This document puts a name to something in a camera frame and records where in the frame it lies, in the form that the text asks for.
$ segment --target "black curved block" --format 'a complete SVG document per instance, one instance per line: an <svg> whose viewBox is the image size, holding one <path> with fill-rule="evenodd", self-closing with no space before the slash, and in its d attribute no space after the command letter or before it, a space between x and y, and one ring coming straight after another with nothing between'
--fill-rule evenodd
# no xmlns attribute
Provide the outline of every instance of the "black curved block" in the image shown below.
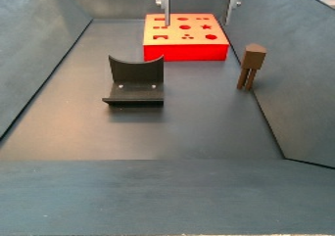
<svg viewBox="0 0 335 236"><path fill-rule="evenodd" d="M112 104L164 103L164 56L142 63L126 63L108 56L112 75L109 97L101 100Z"/></svg>

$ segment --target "gray floor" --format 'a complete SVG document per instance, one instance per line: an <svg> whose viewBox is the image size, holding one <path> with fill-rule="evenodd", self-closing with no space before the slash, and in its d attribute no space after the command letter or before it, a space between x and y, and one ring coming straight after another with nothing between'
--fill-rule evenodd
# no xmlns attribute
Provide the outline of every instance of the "gray floor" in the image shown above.
<svg viewBox="0 0 335 236"><path fill-rule="evenodd" d="M94 21L1 141L0 234L335 234L333 170L282 160L232 52L166 63L161 109L100 100L141 36Z"/></svg>
<svg viewBox="0 0 335 236"><path fill-rule="evenodd" d="M224 62L165 63L162 108L112 109L106 56L142 61L141 21L94 21L0 147L0 160L281 159Z"/></svg>

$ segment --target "red block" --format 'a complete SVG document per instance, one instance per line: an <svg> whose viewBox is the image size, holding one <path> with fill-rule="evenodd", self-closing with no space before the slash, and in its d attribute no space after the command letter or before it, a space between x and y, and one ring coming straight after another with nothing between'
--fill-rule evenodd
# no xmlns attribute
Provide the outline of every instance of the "red block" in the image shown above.
<svg viewBox="0 0 335 236"><path fill-rule="evenodd" d="M144 27L144 61L221 61L229 42L212 14L150 14Z"/></svg>

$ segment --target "hole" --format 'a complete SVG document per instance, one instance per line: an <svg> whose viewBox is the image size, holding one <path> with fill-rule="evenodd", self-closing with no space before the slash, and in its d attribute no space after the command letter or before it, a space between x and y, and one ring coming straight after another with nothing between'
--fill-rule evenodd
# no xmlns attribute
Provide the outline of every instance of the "hole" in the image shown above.
<svg viewBox="0 0 335 236"><path fill-rule="evenodd" d="M189 36L189 34L184 34L182 37L181 37L181 39L193 39L193 37Z"/></svg>
<svg viewBox="0 0 335 236"><path fill-rule="evenodd" d="M205 24L201 25L201 27L202 27L202 29L206 29L206 28L208 28L208 29L212 29L212 27L210 27L209 25L205 25Z"/></svg>
<svg viewBox="0 0 335 236"><path fill-rule="evenodd" d="M166 26L153 26L153 28L168 28Z"/></svg>
<svg viewBox="0 0 335 236"><path fill-rule="evenodd" d="M181 29L189 29L190 26L189 25L181 25L178 28L181 28Z"/></svg>
<svg viewBox="0 0 335 236"><path fill-rule="evenodd" d="M214 40L214 39L217 38L217 36L216 36L216 35L209 34L209 35L205 35L205 38L206 38L206 39L210 39L210 40Z"/></svg>
<svg viewBox="0 0 335 236"><path fill-rule="evenodd" d="M168 36L166 35L153 35L153 39L168 39Z"/></svg>

